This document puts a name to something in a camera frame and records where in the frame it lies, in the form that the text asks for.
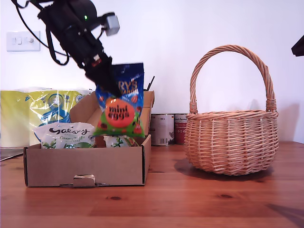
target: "basket handle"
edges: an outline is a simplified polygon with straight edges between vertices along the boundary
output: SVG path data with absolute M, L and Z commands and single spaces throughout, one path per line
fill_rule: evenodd
M 244 56 L 248 57 L 254 64 L 257 66 L 259 71 L 262 74 L 265 88 L 266 88 L 266 111 L 267 112 L 276 112 L 276 96 L 273 89 L 272 80 L 269 74 L 268 66 L 263 63 L 263 61 L 252 51 L 245 47 L 241 47 L 238 45 L 224 45 L 217 47 L 205 54 L 203 58 L 200 59 L 199 63 L 195 66 L 194 71 L 192 73 L 191 81 L 190 81 L 190 113 L 196 114 L 198 113 L 197 103 L 196 103 L 196 79 L 200 72 L 200 69 L 203 65 L 207 62 L 207 60 L 216 55 L 217 53 L 224 52 L 224 51 L 233 51 Z

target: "light switch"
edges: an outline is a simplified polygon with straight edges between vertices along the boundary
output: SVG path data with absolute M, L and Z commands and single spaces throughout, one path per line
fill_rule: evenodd
M 33 43 L 33 42 L 34 42 L 34 39 L 31 38 L 31 37 L 27 37 L 27 42 L 28 42 L 28 43 Z
M 40 31 L 34 31 L 40 39 Z M 40 51 L 40 42 L 28 32 L 8 32 L 6 34 L 6 50 L 12 51 Z
M 21 45 L 22 44 L 22 38 L 21 37 L 17 37 L 16 38 L 16 43 Z

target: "wooden table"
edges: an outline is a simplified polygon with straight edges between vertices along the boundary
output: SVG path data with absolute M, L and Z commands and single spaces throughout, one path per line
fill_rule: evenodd
M 271 168 L 239 177 L 153 147 L 145 187 L 27 188 L 22 157 L 1 162 L 1 228 L 60 227 L 304 227 L 304 144 L 280 143 Z

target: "red can label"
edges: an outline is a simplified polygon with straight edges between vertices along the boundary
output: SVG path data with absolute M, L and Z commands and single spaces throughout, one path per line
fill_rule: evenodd
M 174 139 L 176 144 L 185 143 L 187 118 L 186 114 L 174 115 Z

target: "cardboard box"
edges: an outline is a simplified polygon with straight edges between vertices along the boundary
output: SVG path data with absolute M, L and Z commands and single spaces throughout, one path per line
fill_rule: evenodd
M 145 92 L 145 132 L 149 130 L 154 92 Z M 73 123 L 97 126 L 101 115 L 95 93 L 85 96 L 70 111 Z M 137 138 L 140 147 L 41 149 L 24 148 L 24 177 L 29 187 L 102 187 L 145 185 L 151 156 L 151 136 Z
M 143 108 L 141 115 L 141 123 L 144 129 L 144 134 L 149 134 L 151 110 L 154 105 L 154 91 L 145 91 L 143 93 Z

